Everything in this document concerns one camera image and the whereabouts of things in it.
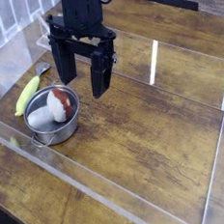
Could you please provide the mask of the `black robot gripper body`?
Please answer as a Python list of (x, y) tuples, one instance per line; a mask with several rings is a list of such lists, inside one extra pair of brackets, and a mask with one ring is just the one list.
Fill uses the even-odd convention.
[(112, 0), (62, 0), (61, 16), (49, 14), (50, 46), (55, 63), (74, 53), (90, 58), (97, 51), (114, 55), (115, 33), (103, 25), (102, 7)]

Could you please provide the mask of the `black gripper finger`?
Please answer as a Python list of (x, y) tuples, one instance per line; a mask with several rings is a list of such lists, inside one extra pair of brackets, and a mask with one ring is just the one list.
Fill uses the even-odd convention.
[(59, 78), (66, 85), (76, 77), (74, 53), (71, 52), (66, 42), (50, 37), (53, 60), (59, 73)]
[(91, 54), (91, 78), (93, 97), (100, 98), (109, 89), (113, 66), (113, 52), (95, 50)]

